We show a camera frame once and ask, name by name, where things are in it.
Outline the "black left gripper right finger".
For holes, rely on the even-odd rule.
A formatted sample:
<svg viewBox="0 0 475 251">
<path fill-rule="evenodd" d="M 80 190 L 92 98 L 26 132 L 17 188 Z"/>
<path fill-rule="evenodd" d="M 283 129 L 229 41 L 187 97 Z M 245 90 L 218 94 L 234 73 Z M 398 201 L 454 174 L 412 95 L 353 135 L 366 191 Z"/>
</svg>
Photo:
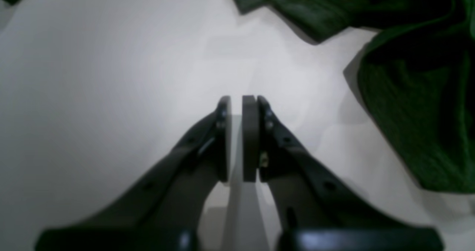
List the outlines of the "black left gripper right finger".
<svg viewBox="0 0 475 251">
<path fill-rule="evenodd" d="M 371 206 L 283 125 L 263 96 L 242 98 L 243 179 L 270 189 L 282 232 L 278 251 L 442 251 L 434 228 Z"/>
</svg>

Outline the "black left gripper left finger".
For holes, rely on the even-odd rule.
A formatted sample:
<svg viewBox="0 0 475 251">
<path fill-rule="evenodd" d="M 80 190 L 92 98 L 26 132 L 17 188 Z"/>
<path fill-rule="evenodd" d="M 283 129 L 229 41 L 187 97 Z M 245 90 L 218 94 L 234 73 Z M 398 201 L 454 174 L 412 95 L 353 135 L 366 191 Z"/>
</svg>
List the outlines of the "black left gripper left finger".
<svg viewBox="0 0 475 251">
<path fill-rule="evenodd" d="M 173 149 L 108 207 L 44 231 L 37 251 L 198 251 L 204 203 L 228 181 L 231 98 L 195 123 Z"/>
</svg>

